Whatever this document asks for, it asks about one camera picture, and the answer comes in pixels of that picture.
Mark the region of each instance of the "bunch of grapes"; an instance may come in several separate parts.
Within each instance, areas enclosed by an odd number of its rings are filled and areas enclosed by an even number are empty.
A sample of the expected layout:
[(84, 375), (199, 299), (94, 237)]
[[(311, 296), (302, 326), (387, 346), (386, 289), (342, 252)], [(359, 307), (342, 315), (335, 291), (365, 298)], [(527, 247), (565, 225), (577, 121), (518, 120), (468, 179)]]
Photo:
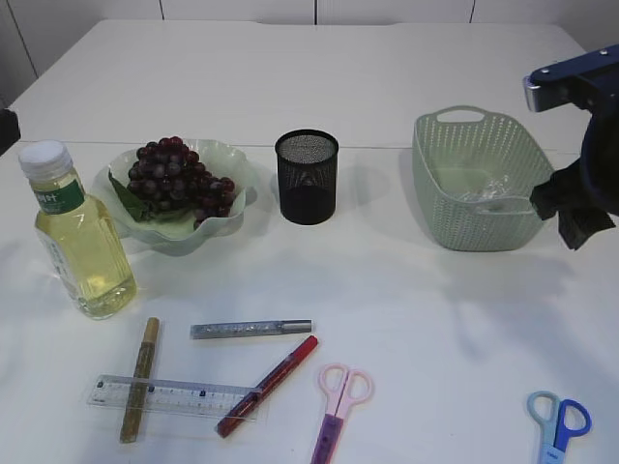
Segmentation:
[(164, 137), (137, 150), (127, 189), (156, 213), (194, 208), (197, 228), (207, 218), (227, 218), (234, 182), (217, 178), (180, 137)]

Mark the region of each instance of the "gold marker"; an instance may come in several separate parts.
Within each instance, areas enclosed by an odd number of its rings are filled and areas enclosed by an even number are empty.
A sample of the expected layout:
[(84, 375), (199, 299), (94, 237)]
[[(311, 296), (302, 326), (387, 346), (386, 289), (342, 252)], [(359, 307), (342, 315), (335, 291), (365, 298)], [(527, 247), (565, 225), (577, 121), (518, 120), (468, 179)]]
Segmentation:
[[(133, 372), (134, 378), (148, 379), (150, 377), (153, 358), (155, 358), (155, 346), (157, 345), (158, 332), (159, 319), (156, 317), (149, 318), (146, 323), (142, 344), (137, 354), (135, 371)], [(147, 388), (148, 386), (146, 384), (134, 383), (129, 390), (123, 427), (120, 429), (121, 443), (133, 443), (137, 439), (137, 431), (139, 430), (139, 423), (142, 420), (142, 408), (144, 407)]]

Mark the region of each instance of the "bowl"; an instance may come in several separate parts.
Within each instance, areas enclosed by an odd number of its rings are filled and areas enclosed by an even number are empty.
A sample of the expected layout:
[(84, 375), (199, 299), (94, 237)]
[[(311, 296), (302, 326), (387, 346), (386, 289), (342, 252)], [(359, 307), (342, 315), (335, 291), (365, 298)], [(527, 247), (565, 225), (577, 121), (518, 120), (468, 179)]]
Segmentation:
[(91, 188), (94, 196), (99, 198), (114, 218), (116, 229), (121, 238), (134, 237), (150, 245), (199, 245), (208, 237), (218, 233), (230, 221), (240, 216), (247, 203), (247, 190), (255, 185), (255, 173), (245, 153), (217, 140), (186, 139), (185, 144), (200, 155), (200, 161), (217, 177), (229, 177), (235, 183), (236, 198), (228, 217), (209, 217), (193, 230), (192, 211), (176, 219), (135, 221), (127, 212), (108, 179), (112, 176), (123, 186), (129, 182), (129, 170), (137, 161), (136, 150), (129, 150), (115, 158), (95, 176)]

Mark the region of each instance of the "blue scissors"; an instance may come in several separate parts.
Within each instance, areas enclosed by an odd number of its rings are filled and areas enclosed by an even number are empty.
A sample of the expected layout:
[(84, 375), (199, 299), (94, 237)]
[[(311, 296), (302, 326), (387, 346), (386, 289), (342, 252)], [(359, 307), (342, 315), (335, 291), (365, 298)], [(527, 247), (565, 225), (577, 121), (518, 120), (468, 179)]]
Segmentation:
[[(550, 419), (546, 420), (535, 409), (535, 400), (548, 398), (552, 402)], [(568, 408), (575, 408), (584, 417), (585, 424), (579, 430), (568, 428), (565, 424), (565, 414)], [(591, 416), (580, 403), (573, 399), (564, 399), (550, 391), (536, 391), (531, 393), (526, 402), (531, 417), (542, 427), (543, 439), (540, 452), (540, 464), (561, 464), (565, 457), (568, 441), (573, 437), (581, 437), (591, 430)]]

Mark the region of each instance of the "red marker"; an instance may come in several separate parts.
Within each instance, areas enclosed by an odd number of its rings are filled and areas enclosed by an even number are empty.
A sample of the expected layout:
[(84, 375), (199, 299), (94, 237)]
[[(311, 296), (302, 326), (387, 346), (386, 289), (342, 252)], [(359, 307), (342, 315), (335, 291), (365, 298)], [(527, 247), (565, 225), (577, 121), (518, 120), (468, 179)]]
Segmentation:
[(280, 362), (278, 366), (260, 382), (256, 389), (260, 392), (250, 392), (234, 406), (225, 418), (220, 420), (215, 430), (222, 438), (227, 437), (238, 427), (244, 419), (264, 401), (271, 392), (283, 382), (290, 372), (313, 351), (318, 345), (318, 338), (310, 335), (306, 341), (299, 345), (299, 348), (290, 353), (285, 360)]

